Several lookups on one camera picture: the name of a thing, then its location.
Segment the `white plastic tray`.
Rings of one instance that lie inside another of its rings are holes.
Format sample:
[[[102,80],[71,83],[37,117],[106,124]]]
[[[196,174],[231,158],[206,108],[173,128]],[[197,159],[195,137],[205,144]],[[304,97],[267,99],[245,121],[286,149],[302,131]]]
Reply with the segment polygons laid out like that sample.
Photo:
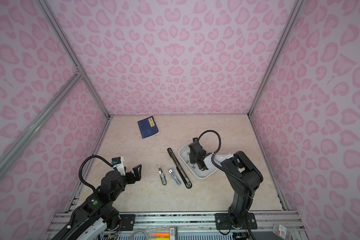
[[[207,155],[207,157],[204,159],[204,162],[208,168],[207,170],[200,170],[197,164],[192,164],[190,161],[190,144],[191,142],[180,148],[179,156],[196,178],[200,180],[205,180],[213,173],[215,173],[218,169],[212,164],[210,155]]]

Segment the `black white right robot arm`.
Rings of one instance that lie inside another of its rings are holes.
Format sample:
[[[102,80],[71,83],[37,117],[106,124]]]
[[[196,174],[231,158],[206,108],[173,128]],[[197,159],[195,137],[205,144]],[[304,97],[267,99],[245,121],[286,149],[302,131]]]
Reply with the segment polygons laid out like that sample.
[[[233,202],[226,217],[227,222],[222,223],[219,228],[226,229],[227,224],[230,224],[236,229],[257,229],[256,219],[254,214],[250,213],[250,208],[255,191],[264,178],[254,163],[242,151],[225,156],[209,153],[199,143],[198,138],[193,139],[189,149],[191,164],[197,165],[201,171],[224,172],[234,190]]]

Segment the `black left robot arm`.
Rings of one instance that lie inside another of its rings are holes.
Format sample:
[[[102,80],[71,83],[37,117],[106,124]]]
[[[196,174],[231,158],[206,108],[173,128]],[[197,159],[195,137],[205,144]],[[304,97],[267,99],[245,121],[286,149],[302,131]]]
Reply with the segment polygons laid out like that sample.
[[[53,239],[99,240],[106,230],[121,230],[123,218],[113,207],[113,203],[128,184],[141,180],[141,172],[141,165],[134,167],[132,172],[127,172],[124,176],[117,170],[108,172],[101,185],[73,211],[68,223]]]

